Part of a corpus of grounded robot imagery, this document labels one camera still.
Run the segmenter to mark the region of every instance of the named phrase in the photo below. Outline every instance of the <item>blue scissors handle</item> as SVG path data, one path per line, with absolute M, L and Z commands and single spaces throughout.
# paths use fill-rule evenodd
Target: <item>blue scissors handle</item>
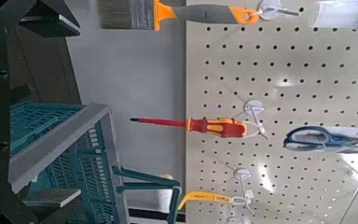
M 303 131 L 314 131 L 318 134 L 299 134 Z M 309 126 L 292 130 L 284 139 L 283 146 L 291 150 L 311 151 L 324 147 L 342 147 L 350 141 L 348 137 L 333 135 L 323 127 Z

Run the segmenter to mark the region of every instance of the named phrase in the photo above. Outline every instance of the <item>clear plastic container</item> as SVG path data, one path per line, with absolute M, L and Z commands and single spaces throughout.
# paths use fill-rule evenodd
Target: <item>clear plastic container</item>
M 311 9 L 310 26 L 358 29 L 358 0 L 316 2 Z

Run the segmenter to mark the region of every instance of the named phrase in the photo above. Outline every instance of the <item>gray wall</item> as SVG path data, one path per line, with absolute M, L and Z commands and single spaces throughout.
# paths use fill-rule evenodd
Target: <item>gray wall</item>
M 81 25 L 80 37 L 67 38 L 81 100 L 113 106 L 121 164 L 153 175 L 171 174 L 183 186 L 185 131 L 130 118 L 185 118 L 184 23 L 164 21 L 158 33 L 105 31 L 98 28 L 89 0 L 67 4 Z M 127 198 L 129 206 L 157 206 L 154 192 L 131 192 Z

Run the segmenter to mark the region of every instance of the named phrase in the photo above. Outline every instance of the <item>screwdriver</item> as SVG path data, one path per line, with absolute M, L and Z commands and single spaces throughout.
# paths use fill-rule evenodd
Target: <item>screwdriver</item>
M 241 119 L 131 119 L 131 121 L 184 127 L 189 133 L 209 133 L 222 138 L 243 138 L 248 130 L 246 124 Z

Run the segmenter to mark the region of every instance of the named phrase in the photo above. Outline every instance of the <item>metal hook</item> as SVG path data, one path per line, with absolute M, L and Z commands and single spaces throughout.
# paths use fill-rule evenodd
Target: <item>metal hook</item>
M 243 110 L 246 114 L 252 115 L 255 119 L 255 123 L 257 124 L 257 129 L 260 132 L 260 134 L 265 137 L 267 140 L 269 140 L 269 136 L 267 135 L 266 129 L 264 128 L 263 124 L 258 120 L 257 114 L 264 111 L 266 108 L 263 106 L 263 104 L 258 100 L 252 100 L 245 104 L 243 107 Z

